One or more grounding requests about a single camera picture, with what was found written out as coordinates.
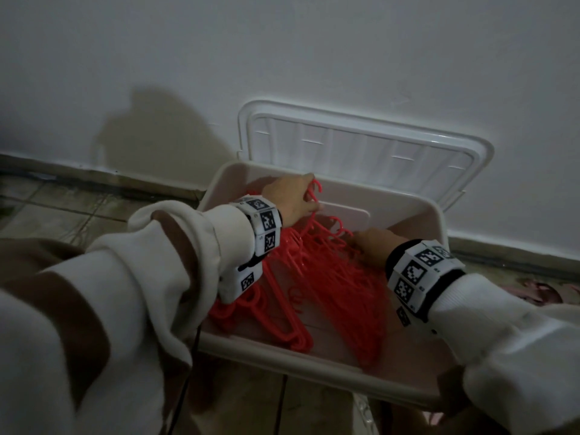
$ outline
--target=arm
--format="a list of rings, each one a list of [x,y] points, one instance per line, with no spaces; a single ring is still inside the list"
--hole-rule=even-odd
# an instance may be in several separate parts
[[[285,225],[317,208],[313,175],[264,188]],[[223,271],[247,263],[254,233],[230,205],[165,201],[128,232],[0,290],[3,433],[159,433],[192,364],[188,342]]]
[[[353,242],[367,263],[387,263],[388,277],[398,277],[393,269],[417,244],[378,229]],[[580,424],[580,309],[534,307],[481,275],[453,271],[434,286],[438,294],[424,319],[465,366],[463,389],[471,402],[514,434]]]

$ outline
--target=white plastic lid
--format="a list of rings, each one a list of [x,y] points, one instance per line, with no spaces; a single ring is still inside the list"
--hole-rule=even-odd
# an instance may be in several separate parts
[[[479,138],[277,102],[249,102],[238,120],[241,160],[410,192],[444,210],[493,156]]]

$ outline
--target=baseboard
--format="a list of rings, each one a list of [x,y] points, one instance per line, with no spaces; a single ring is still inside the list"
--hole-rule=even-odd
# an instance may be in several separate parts
[[[455,237],[449,238],[449,248],[463,260],[555,279],[580,281],[580,261],[574,259]]]
[[[49,179],[50,176],[53,176],[62,179],[98,183],[120,189],[129,189],[152,195],[176,197],[190,201],[199,201],[204,195],[204,191],[198,189],[182,189],[104,171],[78,169],[71,166],[56,165],[54,163],[41,162],[40,160],[13,157],[4,154],[0,154],[0,169],[4,170],[4,172],[15,174],[31,172],[46,175],[47,177],[41,178],[47,179]]]

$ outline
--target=wall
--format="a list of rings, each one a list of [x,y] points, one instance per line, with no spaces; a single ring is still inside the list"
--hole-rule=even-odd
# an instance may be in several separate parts
[[[488,139],[450,232],[580,258],[580,0],[0,0],[3,153],[207,185],[273,98]]]

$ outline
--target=transparent plastic object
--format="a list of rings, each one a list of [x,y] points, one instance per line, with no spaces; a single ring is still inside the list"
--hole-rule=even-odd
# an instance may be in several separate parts
[[[411,192],[444,210],[493,156],[489,142],[269,101],[238,116],[241,160]]]
[[[228,203],[247,189],[260,190],[276,177],[295,170],[255,162],[234,161],[223,165],[199,205],[207,211]],[[366,227],[390,228],[407,238],[438,240],[447,245],[443,212],[430,199],[409,192],[347,182],[317,175],[323,185],[322,201],[329,213],[338,213],[351,230]],[[280,269],[272,268],[282,289],[290,285]],[[441,340],[425,340],[411,327],[403,327],[388,303],[386,336],[380,360],[370,369],[361,369],[352,351],[320,308],[305,301],[299,317],[314,339],[308,354],[290,351],[273,341],[251,318],[243,318],[232,334],[226,334],[205,320],[199,349],[218,357],[297,376],[334,388],[425,410],[439,409],[437,376],[454,365],[453,357]],[[269,315],[286,326],[276,302],[269,303]]]

